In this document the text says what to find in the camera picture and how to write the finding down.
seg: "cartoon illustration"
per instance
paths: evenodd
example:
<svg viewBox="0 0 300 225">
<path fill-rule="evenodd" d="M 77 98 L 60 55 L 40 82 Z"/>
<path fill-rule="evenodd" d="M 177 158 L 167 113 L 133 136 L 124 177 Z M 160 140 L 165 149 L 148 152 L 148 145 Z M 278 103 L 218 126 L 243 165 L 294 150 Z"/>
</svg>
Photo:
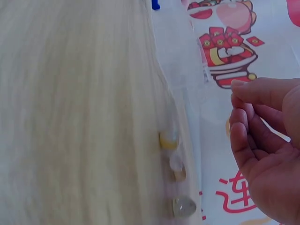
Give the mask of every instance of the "cartoon illustration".
<svg viewBox="0 0 300 225">
<path fill-rule="evenodd" d="M 203 0 L 190 3 L 187 12 L 199 36 L 202 56 L 219 87 L 230 88 L 233 79 L 248 82 L 257 78 L 248 66 L 258 55 L 246 43 L 258 47 L 264 42 L 257 37 L 242 37 L 251 32 L 256 22 L 252 2 Z"/>
<path fill-rule="evenodd" d="M 248 184 L 240 171 L 237 172 L 234 178 L 228 180 L 220 179 L 219 182 L 223 184 L 232 183 L 232 191 L 235 194 L 241 194 L 242 197 L 234 200 L 229 200 L 229 195 L 222 191 L 216 191 L 216 195 L 224 197 L 223 209 L 228 213 L 241 213 L 246 212 L 256 208 L 256 205 L 249 205 L 250 195 L 248 191 Z M 232 205 L 237 203 L 243 203 L 242 206 L 238 209 L 237 207 L 231 208 Z"/>
</svg>

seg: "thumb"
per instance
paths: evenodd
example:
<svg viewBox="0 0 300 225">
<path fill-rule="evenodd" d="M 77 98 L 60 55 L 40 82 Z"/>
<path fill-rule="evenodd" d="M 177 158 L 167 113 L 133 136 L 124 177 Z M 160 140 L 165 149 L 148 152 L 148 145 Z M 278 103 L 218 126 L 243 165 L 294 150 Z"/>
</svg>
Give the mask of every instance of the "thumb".
<svg viewBox="0 0 300 225">
<path fill-rule="evenodd" d="M 300 79 L 258 78 L 251 82 L 233 80 L 233 94 L 246 103 L 267 105 L 282 110 L 282 102 L 287 93 L 300 85 Z"/>
</svg>

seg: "printed tablecloth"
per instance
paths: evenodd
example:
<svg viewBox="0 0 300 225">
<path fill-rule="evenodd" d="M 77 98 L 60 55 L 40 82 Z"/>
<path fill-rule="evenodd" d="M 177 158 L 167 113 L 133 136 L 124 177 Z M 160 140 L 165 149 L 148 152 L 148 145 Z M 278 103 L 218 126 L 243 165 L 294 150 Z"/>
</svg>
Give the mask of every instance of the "printed tablecloth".
<svg viewBox="0 0 300 225">
<path fill-rule="evenodd" d="M 207 67 L 208 80 L 193 91 L 194 104 L 188 109 L 200 118 L 197 151 L 201 152 L 203 224 L 278 225 L 253 204 L 233 158 L 230 83 L 232 79 L 249 82 L 258 77 L 300 76 L 300 1 L 182 0 L 182 5 Z"/>
</svg>

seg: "hand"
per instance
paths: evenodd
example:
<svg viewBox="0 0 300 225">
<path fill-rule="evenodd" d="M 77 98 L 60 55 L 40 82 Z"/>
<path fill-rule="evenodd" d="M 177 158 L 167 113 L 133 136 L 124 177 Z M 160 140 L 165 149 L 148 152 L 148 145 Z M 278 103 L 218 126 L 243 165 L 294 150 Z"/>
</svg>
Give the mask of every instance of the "hand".
<svg viewBox="0 0 300 225">
<path fill-rule="evenodd" d="M 252 200 L 270 218 L 300 224 L 300 79 L 233 81 L 232 105 L 231 148 Z"/>
</svg>

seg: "cartoon character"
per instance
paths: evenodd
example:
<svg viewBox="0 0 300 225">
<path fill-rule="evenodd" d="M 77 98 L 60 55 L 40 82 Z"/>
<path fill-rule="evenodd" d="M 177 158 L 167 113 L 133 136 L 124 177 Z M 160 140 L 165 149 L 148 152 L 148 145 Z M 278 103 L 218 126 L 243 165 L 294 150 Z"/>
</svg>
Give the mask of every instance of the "cartoon character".
<svg viewBox="0 0 300 225">
<path fill-rule="evenodd" d="M 237 30 L 230 27 L 210 27 L 209 34 L 199 37 L 210 74 L 221 88 L 230 88 L 231 81 L 251 81 L 256 75 L 248 72 L 248 66 L 258 56 L 243 41 Z"/>
<path fill-rule="evenodd" d="M 233 79 L 248 82 L 257 78 L 256 74 L 248 72 L 248 66 L 258 56 L 242 37 L 251 32 L 256 21 L 250 1 L 192 2 L 187 12 L 194 32 L 199 36 L 202 56 L 219 87 L 230 88 Z M 254 46 L 254 42 L 260 41 L 257 38 L 252 40 Z"/>
</svg>

